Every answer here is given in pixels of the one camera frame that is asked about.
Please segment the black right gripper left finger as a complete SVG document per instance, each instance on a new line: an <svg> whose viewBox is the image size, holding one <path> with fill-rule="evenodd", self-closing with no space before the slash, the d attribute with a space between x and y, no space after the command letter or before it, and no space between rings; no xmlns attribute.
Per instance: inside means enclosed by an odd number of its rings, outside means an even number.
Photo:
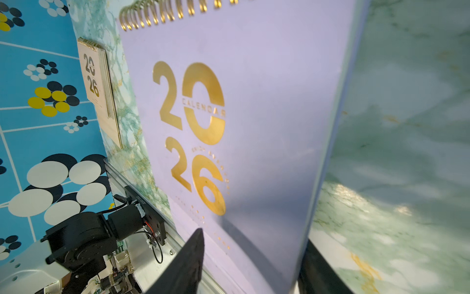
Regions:
<svg viewBox="0 0 470 294"><path fill-rule="evenodd" d="M146 294L196 294L204 260L203 229L196 229Z"/></svg>

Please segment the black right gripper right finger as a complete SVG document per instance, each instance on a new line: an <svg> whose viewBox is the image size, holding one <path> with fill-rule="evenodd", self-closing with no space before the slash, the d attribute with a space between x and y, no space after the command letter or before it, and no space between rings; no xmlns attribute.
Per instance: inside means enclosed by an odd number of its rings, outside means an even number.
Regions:
<svg viewBox="0 0 470 294"><path fill-rule="evenodd" d="M298 288L300 294L353 294L311 241L302 259Z"/></svg>

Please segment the purple calendar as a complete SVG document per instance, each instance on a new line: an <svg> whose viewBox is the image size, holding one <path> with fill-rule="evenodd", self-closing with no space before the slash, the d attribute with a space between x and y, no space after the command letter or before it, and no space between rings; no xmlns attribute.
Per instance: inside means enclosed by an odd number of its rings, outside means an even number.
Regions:
<svg viewBox="0 0 470 294"><path fill-rule="evenodd" d="M368 1L138 1L118 17L154 180L231 294L290 294Z"/></svg>

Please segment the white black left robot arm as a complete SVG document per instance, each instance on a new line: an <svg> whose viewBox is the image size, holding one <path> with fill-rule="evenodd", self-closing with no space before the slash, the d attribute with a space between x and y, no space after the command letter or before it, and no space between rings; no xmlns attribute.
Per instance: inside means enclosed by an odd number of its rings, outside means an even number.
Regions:
<svg viewBox="0 0 470 294"><path fill-rule="evenodd" d="M45 236L1 267L1 293L35 294L68 278L62 294L80 294L106 268L104 257L118 241L142 228L144 213L134 205L111 212L84 212L47 230Z"/></svg>

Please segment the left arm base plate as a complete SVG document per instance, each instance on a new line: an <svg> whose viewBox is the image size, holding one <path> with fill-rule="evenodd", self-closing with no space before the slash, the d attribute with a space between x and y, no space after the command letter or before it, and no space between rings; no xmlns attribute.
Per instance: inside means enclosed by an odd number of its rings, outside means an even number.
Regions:
<svg viewBox="0 0 470 294"><path fill-rule="evenodd" d="M143 219L149 224L153 230L153 234L156 237L159 245L165 245L166 240L166 227L165 219L163 216L151 205L151 203L140 195L132 186L126 186L124 188L126 196L132 199L132 202L136 202L144 211Z"/></svg>

